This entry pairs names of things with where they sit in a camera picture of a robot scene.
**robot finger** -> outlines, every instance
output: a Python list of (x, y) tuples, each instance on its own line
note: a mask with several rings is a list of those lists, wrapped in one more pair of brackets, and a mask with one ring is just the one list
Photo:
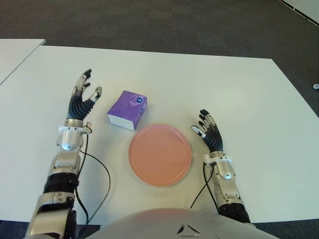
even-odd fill
[(192, 125), (191, 129), (198, 134), (201, 138), (205, 138), (206, 134), (204, 132), (202, 132), (197, 126)]
[(216, 126), (216, 122), (215, 122), (214, 118), (211, 115), (206, 115), (205, 118), (209, 122), (210, 125)]
[(204, 116), (202, 116), (202, 115), (199, 115), (199, 117), (200, 117), (200, 119), (204, 122), (204, 124), (207, 126), (207, 128), (209, 127), (209, 122), (208, 122), (208, 120), (204, 117)]
[(92, 72), (92, 70), (89, 69), (83, 73), (83, 75), (85, 76), (85, 80), (88, 80), (91, 77), (91, 72)]
[(99, 99), (101, 94), (102, 94), (102, 87), (98, 86), (95, 89), (95, 92), (90, 96), (89, 100), (91, 100), (93, 102), (97, 102), (97, 100)]
[(198, 123), (199, 123), (199, 125), (200, 125), (200, 126), (202, 126), (202, 127), (203, 127), (203, 129), (204, 129), (204, 131), (205, 131), (205, 132), (207, 132), (207, 131), (208, 131), (208, 127), (207, 127), (207, 125), (206, 125), (206, 124), (204, 124), (202, 121), (199, 121)]
[(205, 110), (205, 109), (202, 109), (202, 110), (200, 111), (200, 113), (201, 113), (203, 116), (209, 115), (209, 112), (208, 112), (207, 110)]

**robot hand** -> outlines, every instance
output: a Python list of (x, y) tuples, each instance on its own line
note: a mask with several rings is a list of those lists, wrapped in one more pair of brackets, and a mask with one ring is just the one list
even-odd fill
[(83, 92), (90, 86), (88, 79), (91, 77), (91, 72), (91, 69), (84, 72), (73, 89), (69, 104), (68, 119), (83, 120), (102, 94), (102, 88), (99, 86), (89, 99), (82, 101)]
[(206, 110), (201, 110), (199, 117), (202, 121), (198, 123), (202, 126), (205, 133), (195, 125), (191, 127), (192, 130), (203, 139), (210, 153), (223, 151), (223, 140), (213, 117)]

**gray carpet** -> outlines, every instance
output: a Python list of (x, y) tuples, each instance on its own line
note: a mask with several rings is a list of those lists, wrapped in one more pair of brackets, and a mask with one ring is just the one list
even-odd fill
[[(319, 83), (319, 28), (279, 0), (2, 0), (0, 38), (272, 58), (319, 115), (319, 91), (312, 88)], [(0, 239), (22, 237), (20, 225), (2, 222)], [(318, 220), (257, 224), (283, 239), (317, 239), (318, 227)]]

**white table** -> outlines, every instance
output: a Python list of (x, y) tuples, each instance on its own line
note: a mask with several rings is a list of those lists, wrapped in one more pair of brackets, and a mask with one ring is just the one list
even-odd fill
[(44, 39), (0, 39), (0, 85)]
[[(203, 185), (202, 157), (208, 152), (190, 128), (202, 108), (214, 116), (224, 151), (234, 160), (252, 222), (319, 217), (319, 119), (271, 59), (39, 46), (0, 87), (0, 219), (30, 220), (71, 91), (88, 68), (92, 89), (86, 95), (103, 88), (86, 118), (93, 124), (88, 152), (112, 177), (111, 194), (93, 224), (107, 225), (144, 209), (190, 206)], [(109, 124), (106, 115), (122, 90), (148, 97), (138, 129), (168, 123), (189, 140), (192, 165), (175, 185), (153, 187), (132, 171), (128, 149), (135, 132)], [(89, 213), (107, 182), (103, 169), (88, 158), (79, 194)], [(84, 223), (75, 208), (78, 223)], [(215, 211), (207, 191), (194, 208)]]

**robotic arm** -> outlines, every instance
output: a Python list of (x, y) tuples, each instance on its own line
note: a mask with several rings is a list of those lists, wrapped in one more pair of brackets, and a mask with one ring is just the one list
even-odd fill
[(76, 212), (72, 208), (74, 190), (79, 184), (79, 151), (84, 141), (82, 135), (92, 132), (90, 123), (83, 126), (83, 119), (102, 94), (102, 88), (97, 87), (88, 100), (82, 101), (83, 92), (90, 86), (90, 77), (91, 70), (84, 72), (73, 89), (66, 121), (59, 128), (62, 135), (57, 140), (57, 154), (52, 161), (43, 194), (37, 201), (26, 237), (47, 235), (55, 239), (75, 238)]
[(205, 130), (202, 132), (193, 125), (192, 130), (198, 134), (209, 148), (210, 154), (204, 156), (206, 166), (214, 167), (212, 180), (220, 215), (249, 223), (249, 216), (235, 184), (235, 171), (230, 165), (231, 158), (223, 152), (223, 140), (213, 117), (206, 110), (200, 111), (199, 124)]

